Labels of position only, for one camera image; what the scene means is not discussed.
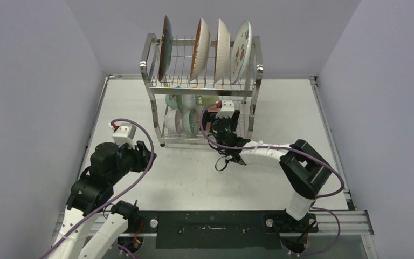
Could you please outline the stainless steel dish rack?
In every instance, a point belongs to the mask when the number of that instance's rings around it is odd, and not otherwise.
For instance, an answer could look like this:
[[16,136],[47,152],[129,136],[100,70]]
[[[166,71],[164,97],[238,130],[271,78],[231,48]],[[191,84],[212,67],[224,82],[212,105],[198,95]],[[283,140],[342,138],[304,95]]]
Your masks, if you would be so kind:
[[243,138],[252,138],[258,94],[264,73],[260,37],[253,36],[246,73],[235,84],[229,82],[228,75],[225,75],[217,83],[213,80],[215,40],[211,41],[211,55],[208,57],[207,68],[200,77],[191,81],[189,73],[194,44],[194,39],[175,38],[173,40],[171,67],[163,80],[159,81],[158,67],[161,60],[162,39],[158,38],[155,33],[147,34],[140,61],[140,71],[150,100],[151,124],[160,146],[164,147],[168,144],[202,144],[204,137],[200,134],[170,133],[164,123],[164,117],[169,106],[164,101],[156,99],[159,94],[162,96],[167,94],[209,95],[230,99],[234,102],[236,109],[240,111],[237,134]]

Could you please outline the brown rim flower plate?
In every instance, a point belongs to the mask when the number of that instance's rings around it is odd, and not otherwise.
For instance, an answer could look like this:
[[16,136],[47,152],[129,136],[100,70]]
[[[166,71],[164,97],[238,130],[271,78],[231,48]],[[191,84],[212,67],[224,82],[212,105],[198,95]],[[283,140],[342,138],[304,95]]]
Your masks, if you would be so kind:
[[230,59],[230,32],[225,23],[218,20],[217,45],[215,54],[214,82],[223,79],[229,67]]

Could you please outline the strawberry pattern top plate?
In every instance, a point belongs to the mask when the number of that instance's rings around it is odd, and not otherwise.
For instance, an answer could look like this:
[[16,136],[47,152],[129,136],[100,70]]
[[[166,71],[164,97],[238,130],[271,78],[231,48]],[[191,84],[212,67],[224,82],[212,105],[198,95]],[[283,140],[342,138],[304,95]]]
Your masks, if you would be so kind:
[[243,21],[232,47],[230,55],[230,83],[236,84],[246,70],[252,44],[252,27],[249,21]]

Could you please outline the dark bottom plate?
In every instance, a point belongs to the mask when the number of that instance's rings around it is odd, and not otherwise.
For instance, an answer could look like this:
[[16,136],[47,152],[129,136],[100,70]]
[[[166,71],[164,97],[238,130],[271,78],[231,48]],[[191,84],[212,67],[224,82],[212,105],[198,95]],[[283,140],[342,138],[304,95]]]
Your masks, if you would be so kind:
[[167,15],[164,17],[163,34],[161,40],[160,65],[158,68],[158,80],[163,82],[166,72],[171,63],[171,52],[173,48],[173,30]]

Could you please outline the green handled cream mug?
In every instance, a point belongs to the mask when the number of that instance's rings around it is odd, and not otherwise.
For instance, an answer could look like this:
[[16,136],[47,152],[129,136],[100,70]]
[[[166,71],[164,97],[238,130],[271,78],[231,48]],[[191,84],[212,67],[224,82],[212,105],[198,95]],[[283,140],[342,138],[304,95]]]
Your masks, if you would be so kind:
[[196,105],[200,107],[206,107],[211,104],[216,104],[218,102],[221,102],[221,99],[219,96],[214,95],[198,95],[196,97]]

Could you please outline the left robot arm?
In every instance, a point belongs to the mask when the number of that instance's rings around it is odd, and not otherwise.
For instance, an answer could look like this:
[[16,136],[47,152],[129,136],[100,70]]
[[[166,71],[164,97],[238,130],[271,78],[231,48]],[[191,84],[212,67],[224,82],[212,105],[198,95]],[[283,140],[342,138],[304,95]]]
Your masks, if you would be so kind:
[[97,145],[90,165],[71,187],[61,228],[44,258],[100,258],[121,233],[135,231],[139,208],[113,202],[114,186],[129,172],[148,172],[156,157],[143,141]]

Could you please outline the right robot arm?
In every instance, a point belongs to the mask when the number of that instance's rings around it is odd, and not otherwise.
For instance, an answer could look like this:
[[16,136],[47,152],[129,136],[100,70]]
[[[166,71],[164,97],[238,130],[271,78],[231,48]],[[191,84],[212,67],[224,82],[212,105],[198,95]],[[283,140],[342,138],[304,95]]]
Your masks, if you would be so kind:
[[305,140],[289,145],[265,144],[240,137],[234,132],[238,111],[226,112],[223,108],[201,112],[200,131],[209,146],[225,158],[225,164],[260,165],[282,169],[293,188],[293,195],[284,210],[283,225],[273,224],[275,230],[300,230],[295,239],[283,239],[282,245],[289,254],[300,256],[307,248],[308,233],[317,221],[307,215],[315,201],[322,198],[320,190],[336,171]]

